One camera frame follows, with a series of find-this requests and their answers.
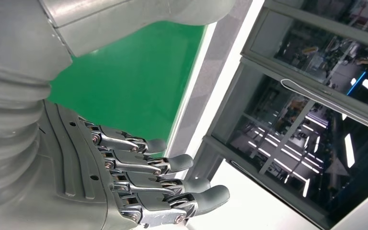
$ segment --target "glass panel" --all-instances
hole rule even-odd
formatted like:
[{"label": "glass panel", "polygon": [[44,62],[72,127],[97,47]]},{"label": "glass panel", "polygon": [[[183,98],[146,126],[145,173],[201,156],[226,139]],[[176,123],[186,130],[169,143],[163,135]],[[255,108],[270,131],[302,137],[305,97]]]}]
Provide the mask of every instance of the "glass panel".
[{"label": "glass panel", "polygon": [[265,175],[333,226],[368,197],[368,127],[315,104]]},{"label": "glass panel", "polygon": [[[263,76],[228,141],[229,146],[250,157],[251,164],[261,169],[308,101],[278,81]],[[303,146],[305,138],[293,135],[289,145]],[[284,160],[292,161],[293,157],[296,158],[295,153],[286,154]]]},{"label": "glass panel", "polygon": [[252,51],[368,104],[368,46],[270,12]]},{"label": "glass panel", "polygon": [[368,0],[275,0],[368,31]]},{"label": "glass panel", "polygon": [[235,120],[224,144],[258,170],[270,162],[261,183],[330,229],[368,197],[368,127],[257,72],[240,76],[218,120]]}]

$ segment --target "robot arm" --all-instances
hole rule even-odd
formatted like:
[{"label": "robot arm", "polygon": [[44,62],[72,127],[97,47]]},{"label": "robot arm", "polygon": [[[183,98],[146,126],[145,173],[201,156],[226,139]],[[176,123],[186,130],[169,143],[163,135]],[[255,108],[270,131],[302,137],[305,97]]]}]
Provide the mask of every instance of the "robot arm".
[{"label": "robot arm", "polygon": [[0,230],[127,230],[178,223],[229,198],[166,179],[186,156],[43,101],[80,56],[161,20],[207,24],[234,0],[0,0]]}]

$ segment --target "ceiling light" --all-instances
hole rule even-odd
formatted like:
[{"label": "ceiling light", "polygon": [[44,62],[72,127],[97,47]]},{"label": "ceiling light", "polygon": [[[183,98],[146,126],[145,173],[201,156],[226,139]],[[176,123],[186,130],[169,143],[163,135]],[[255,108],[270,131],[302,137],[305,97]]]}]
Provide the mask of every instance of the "ceiling light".
[{"label": "ceiling light", "polygon": [[352,140],[350,138],[350,134],[348,134],[345,137],[345,146],[346,146],[347,165],[350,168],[355,163],[355,156],[353,154],[353,146],[352,146]]},{"label": "ceiling light", "polygon": [[255,144],[253,144],[253,143],[252,143],[252,142],[250,142],[250,141],[249,141],[248,143],[249,143],[251,146],[255,147],[255,148],[257,147]]},{"label": "ceiling light", "polygon": [[287,175],[286,179],[284,180],[284,183],[287,183],[289,177],[290,177],[290,174]]},{"label": "ceiling light", "polygon": [[274,145],[274,146],[278,146],[276,143],[274,143],[274,141],[272,141],[272,140],[270,140],[270,139],[268,139],[268,138],[265,138],[265,140],[267,140],[268,142],[270,142],[272,145]]},{"label": "ceiling light", "polygon": [[312,169],[311,165],[307,164],[305,161],[301,161],[303,165],[305,165],[307,168]]},{"label": "ceiling light", "polygon": [[368,89],[368,80],[367,80],[367,79],[365,79],[365,80],[362,82],[362,85],[363,85],[364,87],[366,87],[366,89]]},{"label": "ceiling light", "polygon": [[269,134],[269,137],[273,138],[274,140],[276,140],[277,142],[280,142],[279,139],[275,138],[273,135]]},{"label": "ceiling light", "polygon": [[308,141],[309,140],[310,140],[310,136],[308,136],[307,139],[305,140],[304,148],[308,146]]},{"label": "ceiling light", "polygon": [[268,152],[266,152],[266,151],[264,151],[263,149],[261,149],[261,148],[259,148],[259,151],[261,151],[262,153],[264,153],[266,156],[268,156],[268,157],[270,157],[271,155],[268,153]]},{"label": "ceiling light", "polygon": [[310,127],[308,127],[308,126],[306,126],[306,125],[302,125],[304,128],[306,128],[306,129],[308,129],[309,131],[311,131],[311,132],[313,132],[314,131],[314,129],[312,129],[312,128],[310,128]]},{"label": "ceiling light", "polygon": [[292,157],[292,158],[294,158],[295,160],[297,160],[297,161],[300,161],[300,159],[298,158],[298,157],[296,157],[296,156],[294,156],[293,154],[291,154],[290,152],[288,152],[287,150],[285,150],[285,149],[281,149],[283,152],[285,152],[288,156],[290,156],[290,157]]},{"label": "ceiling light", "polygon": [[291,172],[291,168],[287,167],[285,164],[281,163],[279,160],[274,158],[274,161],[277,162],[279,165],[283,166],[283,168],[289,170]]},{"label": "ceiling light", "polygon": [[306,158],[306,157],[304,157],[304,159],[306,159],[306,160],[308,160],[309,162],[311,162],[311,164],[313,164],[313,165],[315,165],[315,166],[317,166],[317,167],[320,167],[320,165],[319,165],[319,164],[317,164],[317,163],[315,163],[315,162],[311,161],[310,159],[308,159],[308,158]]},{"label": "ceiling light", "polygon": [[307,196],[309,186],[310,186],[310,179],[306,180],[305,182],[304,191],[302,192],[303,197]]},{"label": "ceiling light", "polygon": [[302,177],[300,174],[293,172],[294,175],[296,175],[298,178],[302,179],[303,181],[307,181],[304,177]]},{"label": "ceiling light", "polygon": [[311,117],[309,117],[309,116],[305,116],[305,118],[306,118],[306,119],[308,119],[308,120],[310,120],[310,121],[312,121],[312,122],[314,122],[314,123],[316,123],[317,125],[319,125],[319,126],[321,126],[321,127],[323,127],[323,128],[326,128],[326,126],[325,126],[325,125],[323,125],[323,124],[319,123],[318,121],[316,121],[316,120],[312,119],[312,118],[311,118]]},{"label": "ceiling light", "polygon": [[301,155],[301,153],[299,153],[299,152],[295,151],[295,150],[294,150],[293,148],[291,148],[290,146],[288,146],[288,145],[284,145],[284,146],[286,146],[287,148],[289,148],[291,151],[295,152],[297,155],[302,156],[302,155]]}]

